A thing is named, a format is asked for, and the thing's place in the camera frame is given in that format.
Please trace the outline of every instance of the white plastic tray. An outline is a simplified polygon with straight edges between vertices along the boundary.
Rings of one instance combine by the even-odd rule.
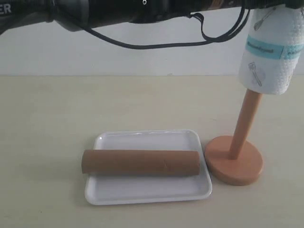
[[[94,205],[151,203],[207,198],[212,191],[199,136],[192,130],[108,132],[94,149],[192,150],[200,155],[200,174],[191,177],[88,175],[86,200]]]

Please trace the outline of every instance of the round wooden base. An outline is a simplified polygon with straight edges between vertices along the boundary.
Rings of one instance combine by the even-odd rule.
[[[238,159],[229,157],[232,136],[220,136],[211,140],[205,148],[205,159],[209,170],[219,180],[231,185],[249,185],[262,172],[263,158],[257,148],[249,142]]]

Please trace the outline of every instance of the wooden paper towel holder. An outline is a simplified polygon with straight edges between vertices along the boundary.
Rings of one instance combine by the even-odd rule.
[[[247,90],[233,136],[220,136],[205,148],[209,170],[231,185],[249,185],[260,176],[263,158],[258,149],[246,141],[262,94]]]

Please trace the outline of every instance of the cardboard tube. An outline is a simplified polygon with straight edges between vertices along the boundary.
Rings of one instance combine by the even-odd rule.
[[[190,176],[200,173],[197,151],[86,150],[82,173]]]

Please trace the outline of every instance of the paper towel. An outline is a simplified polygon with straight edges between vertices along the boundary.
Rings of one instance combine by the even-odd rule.
[[[302,8],[256,9],[238,74],[240,82],[258,93],[284,93],[303,47]]]

